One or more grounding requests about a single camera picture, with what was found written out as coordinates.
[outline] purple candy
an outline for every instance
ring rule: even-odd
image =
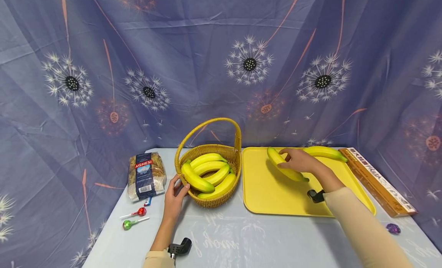
[[[386,228],[389,231],[389,233],[392,233],[392,234],[399,234],[399,233],[401,233],[401,229],[396,224],[390,223],[390,224],[387,225]]]

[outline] beige sleeve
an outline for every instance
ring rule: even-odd
[[[167,249],[164,251],[149,251],[143,268],[175,268],[175,261],[171,259]]]
[[[324,194],[364,268],[413,268],[390,233],[348,187]]]

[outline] red lollipop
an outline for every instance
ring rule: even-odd
[[[128,214],[128,215],[123,215],[120,216],[120,218],[127,218],[127,217],[131,217],[131,216],[135,216],[135,215],[139,215],[139,216],[145,216],[146,215],[146,208],[145,207],[140,207],[140,209],[137,212]]]

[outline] plastic tray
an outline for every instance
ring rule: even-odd
[[[346,163],[317,157],[330,167],[337,177],[349,187],[359,200],[373,213],[372,201],[361,187]],[[244,204],[253,213],[270,215],[301,215],[333,217],[325,202],[313,203],[307,192],[320,192],[321,185],[310,173],[302,173],[310,179],[300,183],[289,179],[273,166],[267,157],[267,147],[248,147],[242,151],[242,180],[244,182]]]

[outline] banana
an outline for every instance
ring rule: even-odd
[[[206,192],[206,193],[210,193],[210,192],[215,191],[215,186],[213,186],[213,184],[209,183],[208,181],[206,181],[206,180],[198,177],[198,175],[196,175],[195,171],[192,169],[189,162],[186,162],[185,164],[183,164],[183,166],[181,166],[181,170],[184,174],[184,178],[186,179],[186,181],[194,189],[197,189],[197,190],[200,190],[201,192]]]
[[[226,194],[235,184],[235,174],[229,174],[227,177],[215,187],[215,191],[212,193],[200,193],[198,198],[200,199],[214,199]]]
[[[220,184],[224,178],[227,177],[227,175],[229,174],[229,170],[230,170],[230,166],[226,163],[224,163],[224,167],[222,167],[220,170],[218,170],[218,172],[216,172],[215,174],[204,178],[204,180],[208,181],[209,183],[213,184],[216,188],[216,186],[218,184]]]
[[[219,170],[225,165],[226,163],[224,161],[214,160],[198,165],[197,167],[194,168],[194,171],[199,177],[201,177],[207,172]]]
[[[314,157],[328,157],[333,160],[340,160],[343,162],[348,161],[347,158],[341,154],[341,152],[325,146],[311,146],[308,148],[303,148],[303,151]]]
[[[220,161],[227,162],[227,160],[225,158],[221,157],[220,154],[209,153],[209,154],[204,154],[202,156],[199,156],[199,157],[195,158],[195,160],[193,160],[191,162],[191,166],[192,166],[192,168],[195,168],[198,165],[201,165],[201,164],[203,164],[205,162],[214,161],[214,160],[220,160]]]
[[[276,168],[282,172],[282,174],[286,175],[288,178],[291,178],[294,181],[297,182],[308,182],[310,181],[309,178],[305,178],[301,173],[296,172],[292,169],[284,169],[279,168],[277,165],[280,163],[285,162],[285,160],[282,158],[282,156],[275,150],[275,148],[269,147],[267,148],[267,155],[270,158],[271,163],[273,163]]]

